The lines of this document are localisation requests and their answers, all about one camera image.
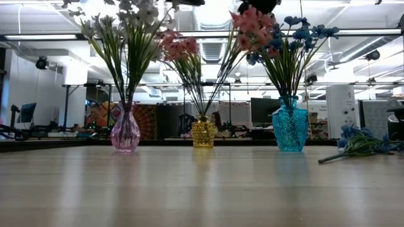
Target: textured glass vase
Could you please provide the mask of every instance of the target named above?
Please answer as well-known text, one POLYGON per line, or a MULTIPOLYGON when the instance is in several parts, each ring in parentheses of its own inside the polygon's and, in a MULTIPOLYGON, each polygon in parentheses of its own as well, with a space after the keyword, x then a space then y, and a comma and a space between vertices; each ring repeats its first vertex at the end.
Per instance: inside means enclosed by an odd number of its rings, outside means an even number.
POLYGON ((207 116, 198 116, 198 122, 192 124, 194 147, 212 148, 215 138, 215 124, 207 116))
POLYGON ((132 153, 138 147, 140 140, 140 130, 133 117, 134 103, 130 107, 124 108, 122 102, 119 102, 119 117, 111 131, 110 139, 117 152, 132 153))
POLYGON ((297 108, 297 96, 281 96, 281 107, 272 114, 276 142, 281 151, 301 152, 309 131, 307 110, 297 108))

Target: yellow glass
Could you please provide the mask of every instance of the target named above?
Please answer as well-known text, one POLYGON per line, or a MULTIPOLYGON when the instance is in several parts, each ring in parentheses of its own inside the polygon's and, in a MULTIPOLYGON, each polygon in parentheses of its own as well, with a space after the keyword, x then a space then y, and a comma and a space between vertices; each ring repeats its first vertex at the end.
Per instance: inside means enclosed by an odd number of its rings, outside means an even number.
POLYGON ((198 122, 192 124, 194 147, 212 148, 215 138, 215 124, 208 121, 207 116, 198 116, 198 122))

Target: wall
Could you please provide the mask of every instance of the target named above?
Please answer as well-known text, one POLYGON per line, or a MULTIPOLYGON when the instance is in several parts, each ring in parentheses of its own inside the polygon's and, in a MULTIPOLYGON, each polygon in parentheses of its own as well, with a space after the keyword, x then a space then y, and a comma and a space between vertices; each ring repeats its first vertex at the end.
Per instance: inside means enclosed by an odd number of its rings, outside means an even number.
MULTIPOLYGON (((4 89, 1 102, 1 119, 6 125, 11 122, 11 106, 37 103, 33 115, 36 125, 48 125, 59 118, 59 104, 63 93, 62 75, 52 70, 40 71, 35 64, 18 57, 14 50, 6 51, 4 89)), ((24 129, 29 124, 17 124, 24 129)))

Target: security camera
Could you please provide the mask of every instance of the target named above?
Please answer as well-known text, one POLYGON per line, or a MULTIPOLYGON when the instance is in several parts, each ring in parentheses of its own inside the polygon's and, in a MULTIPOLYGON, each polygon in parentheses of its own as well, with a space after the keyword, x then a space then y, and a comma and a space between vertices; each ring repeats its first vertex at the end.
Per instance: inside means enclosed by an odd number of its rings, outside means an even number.
POLYGON ((35 64, 37 69, 40 70, 46 70, 49 68, 49 62, 47 60, 46 56, 39 56, 39 59, 37 60, 37 63, 35 64))

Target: wooden table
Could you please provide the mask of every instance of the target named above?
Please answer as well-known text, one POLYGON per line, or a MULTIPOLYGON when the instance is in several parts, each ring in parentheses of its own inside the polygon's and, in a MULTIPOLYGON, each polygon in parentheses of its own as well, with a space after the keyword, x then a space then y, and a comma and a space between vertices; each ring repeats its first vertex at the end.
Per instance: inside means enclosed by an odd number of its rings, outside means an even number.
POLYGON ((0 153, 0 225, 404 226, 404 158, 334 147, 109 146, 0 153))

